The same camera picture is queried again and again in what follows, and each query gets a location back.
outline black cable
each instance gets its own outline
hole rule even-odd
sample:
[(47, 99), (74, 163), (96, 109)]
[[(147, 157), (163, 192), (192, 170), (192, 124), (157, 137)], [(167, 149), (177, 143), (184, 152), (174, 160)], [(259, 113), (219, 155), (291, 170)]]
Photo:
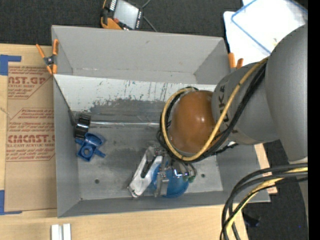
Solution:
[(253, 179), (241, 186), (239, 186), (238, 188), (234, 189), (230, 195), (230, 197), (228, 198), (228, 200), (226, 201), (223, 210), (222, 210), (222, 217), (221, 217), (221, 226), (224, 227), (225, 225), (225, 221), (226, 221), (226, 217), (227, 217), (227, 211), (230, 207), (230, 205), (233, 204), (234, 198), (243, 190), (245, 190), (246, 188), (268, 181), (268, 180), (274, 180), (274, 179), (278, 179), (278, 178), (289, 178), (289, 177), (301, 177), (301, 176), (305, 176), (308, 175), (308, 172), (287, 172), (287, 173), (278, 173), (275, 175), (269, 175), (269, 176), (262, 176), (260, 178), (256, 178)]
[(149, 26), (153, 29), (154, 32), (158, 32), (154, 25), (151, 24), (151, 22), (146, 18), (146, 16), (143, 16), (144, 20), (149, 24)]
[(264, 79), (265, 71), (266, 71), (266, 63), (262, 64), (260, 68), (258, 69), (258, 72), (253, 77), (252, 81), (250, 82), (243, 98), (240, 104), (238, 105), (238, 108), (229, 124), (226, 130), (223, 131), (221, 134), (221, 137), (213, 144), (211, 148), (209, 148), (206, 152), (204, 152), (202, 155), (200, 155), (197, 159), (191, 161), (191, 163), (196, 163), (199, 161), (202, 161), (203, 159), (206, 159), (208, 157), (216, 155), (216, 150), (219, 148), (228, 138), (232, 130), (234, 129), (236, 123), (238, 122), (242, 112), (244, 111), (247, 103), (249, 102), (250, 98), (254, 94), (255, 90), (259, 87), (260, 83)]
[[(265, 174), (265, 173), (276, 173), (276, 172), (283, 172), (283, 171), (288, 171), (290, 169), (297, 169), (297, 168), (304, 168), (304, 167), (308, 167), (308, 163), (298, 163), (298, 164), (288, 164), (288, 165), (279, 165), (276, 167), (272, 167), (272, 168), (265, 168), (265, 169), (260, 169), (257, 171), (254, 171), (250, 174), (248, 174), (247, 176), (243, 177), (233, 188), (232, 192), (230, 195), (232, 195), (237, 188), (239, 188), (241, 185), (243, 185), (245, 182), (247, 182), (248, 180), (257, 177), (259, 175)], [(231, 203), (229, 206), (229, 209), (232, 209), (233, 204)]]
[[(292, 184), (292, 183), (298, 183), (298, 182), (303, 182), (303, 181), (306, 181), (308, 180), (308, 177), (303, 177), (303, 178), (299, 178), (299, 179), (294, 179), (294, 180), (291, 180), (291, 181), (284, 181), (284, 182), (277, 182), (276, 185), (279, 186), (279, 185), (285, 185), (285, 184)], [(232, 207), (229, 208), (229, 214), (230, 216), (228, 217), (227, 221), (224, 223), (222, 229), (221, 229), (221, 233), (220, 233), (220, 240), (222, 239), (222, 235), (224, 236), (224, 239), (225, 240), (228, 240), (228, 233), (227, 233), (227, 229), (226, 229), (226, 225), (227, 223), (229, 223), (230, 220), (233, 219), (233, 217), (239, 212), (239, 210), (241, 209), (241, 207), (253, 196), (255, 195), (256, 193), (260, 192), (260, 191), (263, 191), (263, 190), (266, 190), (266, 189), (270, 189), (270, 188), (273, 188), (274, 186), (273, 185), (269, 185), (269, 186), (265, 186), (263, 188), (260, 188), (260, 189), (257, 189), (255, 191), (253, 191), (252, 193), (250, 193), (245, 199), (243, 199), (236, 207), (236, 209), (233, 211)], [(241, 240), (240, 237), (239, 237), (239, 234), (237, 232), (237, 228), (236, 228), (236, 225), (235, 223), (232, 224), (232, 230), (233, 230), (233, 233), (234, 233), (234, 236), (236, 238), (236, 240)]]

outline blue plastic part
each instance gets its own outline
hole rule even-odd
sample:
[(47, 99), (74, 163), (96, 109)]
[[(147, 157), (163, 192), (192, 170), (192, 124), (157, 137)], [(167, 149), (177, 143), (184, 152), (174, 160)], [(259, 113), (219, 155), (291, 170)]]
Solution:
[(94, 155), (104, 158), (106, 154), (98, 150), (98, 147), (100, 147), (105, 141), (106, 140), (102, 135), (87, 132), (84, 135), (84, 140), (78, 138), (75, 139), (75, 142), (81, 145), (81, 148), (76, 155), (87, 162), (90, 162)]
[(5, 191), (0, 190), (0, 215), (20, 214), (21, 211), (8, 211), (5, 212)]
[(13, 55), (0, 55), (0, 75), (7, 76), (8, 75), (8, 64), (9, 62), (20, 62), (21, 56), (13, 56)]
[[(160, 165), (154, 170), (152, 175), (152, 183), (157, 188), (157, 175), (159, 172)], [(166, 190), (165, 198), (177, 198), (183, 195), (189, 187), (189, 182), (184, 181), (182, 176), (176, 177), (172, 169), (165, 171), (166, 177), (169, 179), (168, 187)]]

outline black floor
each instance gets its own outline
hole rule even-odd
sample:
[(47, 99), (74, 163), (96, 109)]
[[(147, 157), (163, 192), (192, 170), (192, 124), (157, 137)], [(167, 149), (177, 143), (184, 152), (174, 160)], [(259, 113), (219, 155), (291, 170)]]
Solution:
[[(51, 45), (51, 25), (99, 28), (104, 0), (0, 0), (0, 42)], [(132, 0), (143, 5), (147, 0)], [(308, 0), (296, 0), (308, 9)], [(237, 11), (241, 0), (152, 0), (144, 15), (158, 32), (225, 37), (223, 13)], [(143, 23), (142, 31), (153, 31)], [(288, 164), (279, 141), (266, 143), (272, 166)], [(246, 214), (260, 218), (248, 227), (250, 240), (305, 240), (305, 207), (297, 184), (283, 185), (271, 203), (253, 203)]]

